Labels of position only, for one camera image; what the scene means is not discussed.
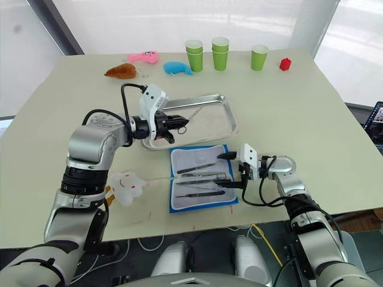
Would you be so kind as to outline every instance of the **yellow cable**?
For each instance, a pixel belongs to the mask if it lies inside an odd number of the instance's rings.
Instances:
[[[266,242],[266,244],[268,245],[268,247],[270,248],[271,252],[273,253],[275,259],[278,261],[278,263],[280,264],[280,266],[283,266],[280,258],[277,256],[276,252],[274,251],[274,248],[271,246],[270,242],[268,241],[268,239],[266,238],[266,236],[263,234],[262,230],[256,226],[255,224],[253,224],[253,227],[258,231],[259,235],[262,236],[263,240]]]

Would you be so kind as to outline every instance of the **table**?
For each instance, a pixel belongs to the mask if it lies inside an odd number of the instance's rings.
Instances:
[[[171,99],[221,93],[229,98],[239,133],[209,144],[236,150],[247,142],[260,154],[289,155],[315,201],[329,213],[383,206],[383,158],[309,53],[271,51],[261,72],[250,69],[250,52],[230,52],[223,72],[213,69],[206,53],[204,70],[194,76],[166,75],[162,69],[169,60],[187,62],[185,53],[159,57],[156,65],[136,64],[148,78],[127,81],[104,76],[125,55],[69,56],[57,64],[0,139],[0,248],[42,243],[72,132],[91,109],[122,112],[120,85],[125,82],[157,84]],[[292,64],[283,72],[278,66],[285,57]],[[127,92],[129,112],[138,114],[140,93]],[[146,151],[136,142],[116,152],[110,175],[133,170],[151,179],[169,176],[169,169],[168,150]],[[259,200],[258,184],[249,183],[249,200]],[[264,194],[267,200],[278,195],[275,182],[266,182]],[[104,240],[288,219],[283,207],[243,203],[169,214],[168,197],[169,181],[152,181],[130,207],[114,203]]]

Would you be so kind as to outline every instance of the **red block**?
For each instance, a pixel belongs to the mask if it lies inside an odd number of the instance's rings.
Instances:
[[[285,58],[281,60],[281,64],[279,65],[279,68],[282,71],[287,71],[290,68],[291,60],[289,58]]]

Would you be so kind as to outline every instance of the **silver tray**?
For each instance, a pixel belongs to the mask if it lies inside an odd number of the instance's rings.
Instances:
[[[163,111],[167,115],[177,114],[187,119],[195,112],[198,113],[186,125],[187,130],[184,134],[180,135],[176,130],[171,130],[175,139],[173,144],[169,144],[165,139],[142,140],[141,144],[147,150],[156,151],[208,142],[228,138],[238,132],[229,101],[221,94],[170,100]]]

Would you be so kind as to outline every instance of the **laptop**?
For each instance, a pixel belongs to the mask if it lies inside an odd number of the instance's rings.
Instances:
[[[383,102],[376,103],[363,128],[383,155]]]

